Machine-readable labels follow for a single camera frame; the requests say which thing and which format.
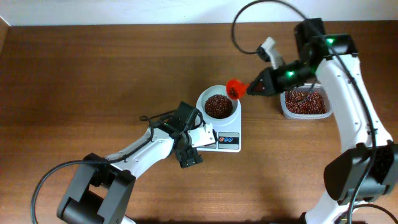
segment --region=orange scoop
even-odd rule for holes
[[[237,100],[244,96],[249,86],[250,84],[244,84],[237,79],[231,79],[226,84],[226,92],[232,100]]]

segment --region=white wall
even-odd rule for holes
[[[231,22],[252,0],[0,0],[12,26],[73,24],[174,24]],[[289,0],[324,21],[396,20],[398,0]],[[241,22],[299,21],[276,3],[249,8]]]

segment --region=green light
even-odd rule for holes
[[[329,44],[332,44],[335,40],[332,39],[332,38],[327,38],[326,41],[327,41]]]

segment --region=brown tabletop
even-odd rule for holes
[[[297,23],[239,24],[245,49],[267,36],[286,62],[297,59]],[[349,32],[364,82],[386,129],[398,138],[397,22],[327,22]],[[29,223],[35,185],[53,166],[112,154],[141,137],[152,116],[196,103],[230,78],[252,81],[270,66],[232,45],[230,24],[11,27],[0,59],[0,220]],[[280,98],[245,96],[240,153],[201,152],[181,169],[175,156],[138,178],[126,214],[135,220],[231,221],[297,218],[325,191],[323,169],[340,154],[334,118],[287,120]],[[55,215],[77,166],[44,184],[39,223]],[[104,195],[104,189],[96,189]],[[376,204],[398,215],[398,190]],[[392,223],[364,208],[355,220]]]

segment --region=digital scale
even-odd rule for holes
[[[239,100],[232,100],[232,114],[224,119],[216,119],[206,114],[206,100],[213,95],[224,95],[229,98],[224,85],[216,85],[205,90],[197,101],[197,108],[203,114],[205,122],[211,123],[217,134],[217,142],[208,146],[198,147],[198,151],[239,152],[242,146],[242,108]]]

